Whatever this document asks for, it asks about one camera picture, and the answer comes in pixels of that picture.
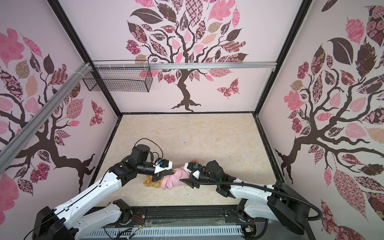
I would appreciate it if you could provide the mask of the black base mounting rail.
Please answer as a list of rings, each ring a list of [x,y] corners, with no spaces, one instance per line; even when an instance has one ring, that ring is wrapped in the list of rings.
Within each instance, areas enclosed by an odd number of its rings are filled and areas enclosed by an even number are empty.
[[[266,215],[247,216],[239,205],[208,206],[141,206],[131,207],[132,216],[146,223],[176,220],[223,220],[226,224],[245,225],[263,222]]]

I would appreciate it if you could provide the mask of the aluminium rail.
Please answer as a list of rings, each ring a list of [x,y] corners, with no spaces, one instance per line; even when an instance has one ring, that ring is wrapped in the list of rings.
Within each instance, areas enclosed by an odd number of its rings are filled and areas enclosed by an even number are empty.
[[[84,76],[91,71],[89,63],[82,64],[71,77],[63,84],[63,86],[54,94],[40,111],[23,127],[9,144],[1,151],[1,173],[11,164],[18,153],[36,134],[44,122],[53,114],[54,110],[62,103],[65,97],[79,83]]]
[[[275,62],[237,62],[237,63],[94,63],[96,68],[146,68],[151,70],[188,70],[188,69],[275,69]]]

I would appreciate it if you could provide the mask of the brown teddy bear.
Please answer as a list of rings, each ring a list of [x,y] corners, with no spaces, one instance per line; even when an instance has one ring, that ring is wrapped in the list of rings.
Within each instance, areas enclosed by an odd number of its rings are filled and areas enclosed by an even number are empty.
[[[175,187],[186,186],[182,180],[189,179],[190,172],[185,166],[176,169],[162,171],[155,176],[146,176],[143,185],[147,188],[156,188],[162,190],[170,190]]]

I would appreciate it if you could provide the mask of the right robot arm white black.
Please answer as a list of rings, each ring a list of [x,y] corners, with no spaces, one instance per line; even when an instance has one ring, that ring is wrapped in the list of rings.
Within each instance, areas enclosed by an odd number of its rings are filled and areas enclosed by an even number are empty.
[[[189,162],[184,165],[187,179],[181,181],[192,189],[216,186],[216,192],[225,197],[239,199],[236,216],[244,223],[254,220],[273,220],[289,231],[303,235],[309,219],[310,207],[295,191],[282,182],[257,185],[226,174],[217,161],[206,166]]]

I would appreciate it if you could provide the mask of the pink knitted bear sweater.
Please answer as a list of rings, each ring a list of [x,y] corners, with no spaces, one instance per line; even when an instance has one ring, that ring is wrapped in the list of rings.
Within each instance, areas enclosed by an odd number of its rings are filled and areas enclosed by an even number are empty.
[[[160,188],[162,190],[169,190],[175,187],[186,186],[187,184],[183,183],[182,179],[189,179],[189,173],[183,168],[177,168],[174,170],[173,175],[165,176],[162,179]]]

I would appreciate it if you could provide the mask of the back aluminium rail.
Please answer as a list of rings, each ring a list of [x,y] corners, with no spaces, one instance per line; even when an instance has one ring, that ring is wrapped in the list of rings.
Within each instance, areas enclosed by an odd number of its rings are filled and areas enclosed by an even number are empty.
[[[151,70],[188,70],[188,69],[275,69],[275,62],[237,62],[237,63],[94,63],[96,68],[146,68]]]

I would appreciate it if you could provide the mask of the left aluminium rail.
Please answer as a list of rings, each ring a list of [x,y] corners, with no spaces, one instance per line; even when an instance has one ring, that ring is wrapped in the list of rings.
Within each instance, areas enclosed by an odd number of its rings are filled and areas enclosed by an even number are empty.
[[[65,97],[79,83],[84,76],[91,71],[89,63],[82,64],[71,77],[63,84],[63,86],[54,94],[40,111],[23,127],[9,144],[1,151],[1,173],[11,164],[18,153],[36,134],[44,122],[53,114],[54,110],[62,103]]]

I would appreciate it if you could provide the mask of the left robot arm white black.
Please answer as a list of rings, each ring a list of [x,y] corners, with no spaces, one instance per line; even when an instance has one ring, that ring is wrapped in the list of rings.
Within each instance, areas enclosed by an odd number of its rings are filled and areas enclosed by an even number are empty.
[[[138,174],[152,176],[155,181],[172,175],[173,163],[158,158],[149,162],[153,152],[146,145],[134,146],[130,155],[110,167],[103,177],[69,201],[51,209],[41,209],[31,231],[34,240],[79,240],[108,224],[126,225],[132,220],[132,208],[122,199],[89,213],[101,200],[121,189]]]

